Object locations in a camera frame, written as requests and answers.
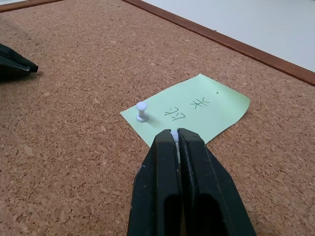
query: green sticky note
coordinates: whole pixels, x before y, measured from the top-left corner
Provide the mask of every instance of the green sticky note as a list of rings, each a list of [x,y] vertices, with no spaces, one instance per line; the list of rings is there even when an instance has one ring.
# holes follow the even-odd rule
[[[169,87],[145,100],[149,119],[136,120],[133,106],[121,115],[151,146],[154,137],[165,129],[185,128],[205,141],[212,140],[235,124],[249,107],[250,99],[207,76],[198,76]]]

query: wooden frame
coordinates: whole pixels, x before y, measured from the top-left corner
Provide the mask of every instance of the wooden frame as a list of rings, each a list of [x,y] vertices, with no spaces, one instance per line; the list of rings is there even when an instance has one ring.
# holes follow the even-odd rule
[[[0,13],[62,0],[26,0],[0,5]]]
[[[279,70],[287,75],[304,81],[312,86],[315,86],[315,72],[302,68],[291,62],[273,56],[262,50],[254,48],[250,45],[237,41],[233,38],[218,33],[212,29],[201,26],[197,23],[189,21],[183,17],[177,16],[173,13],[165,11],[161,8],[148,4],[141,0],[123,0],[134,6],[137,6],[145,11],[148,11],[156,16],[159,16],[165,20],[168,20],[176,25],[179,25],[187,30],[195,32],[203,37],[206,37],[216,43],[219,43],[227,48],[230,48],[238,53],[241,53],[249,58],[252,58],[258,62],[268,65],[276,70]]]

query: handwritten characters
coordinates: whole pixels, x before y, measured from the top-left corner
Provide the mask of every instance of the handwritten characters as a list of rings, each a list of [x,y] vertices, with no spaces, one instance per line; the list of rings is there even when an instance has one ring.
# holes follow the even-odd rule
[[[195,106],[195,110],[196,108],[199,106],[199,107],[204,107],[206,106],[207,107],[207,104],[206,103],[210,103],[210,102],[206,102],[205,101],[205,98],[202,99],[202,101],[200,101],[199,99],[195,99],[197,102],[193,101],[193,103],[190,103],[190,105],[194,105]]]
[[[194,99],[192,102],[193,103],[189,103],[189,105],[194,105],[194,110],[196,110],[197,107],[207,107],[206,103],[210,103],[205,101],[205,98],[203,98],[201,101],[199,99]],[[179,108],[177,107],[172,107],[171,109],[169,109],[168,112],[164,112],[164,115],[171,115],[170,117],[173,118],[172,121],[186,117],[183,113],[179,111]]]
[[[170,115],[170,114],[174,114],[173,116],[172,116],[172,118],[173,118],[173,120],[172,121],[175,121],[175,120],[177,120],[177,119],[181,119],[181,118],[185,118],[186,116],[183,114],[183,113],[179,113],[178,112],[178,108],[177,107],[173,107],[173,108],[171,108],[171,109],[169,109],[169,111],[168,112],[165,112],[165,116],[168,116],[168,115]]]

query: cork surface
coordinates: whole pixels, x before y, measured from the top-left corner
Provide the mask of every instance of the cork surface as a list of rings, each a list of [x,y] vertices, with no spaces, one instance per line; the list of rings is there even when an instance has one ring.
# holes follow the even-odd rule
[[[126,235],[149,148],[119,112],[199,73],[251,99],[208,147],[257,234],[315,232],[314,87],[119,0],[2,13],[0,32],[39,65],[0,83],[0,235]]]

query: white push pin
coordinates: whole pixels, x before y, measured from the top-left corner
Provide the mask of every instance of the white push pin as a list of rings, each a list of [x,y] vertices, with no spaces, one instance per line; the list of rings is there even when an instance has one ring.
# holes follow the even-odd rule
[[[138,109],[139,111],[139,114],[137,115],[136,117],[136,120],[138,122],[146,122],[148,120],[148,116],[144,113],[144,111],[147,109],[148,105],[147,103],[145,102],[138,102],[137,105],[136,105],[136,108]]]

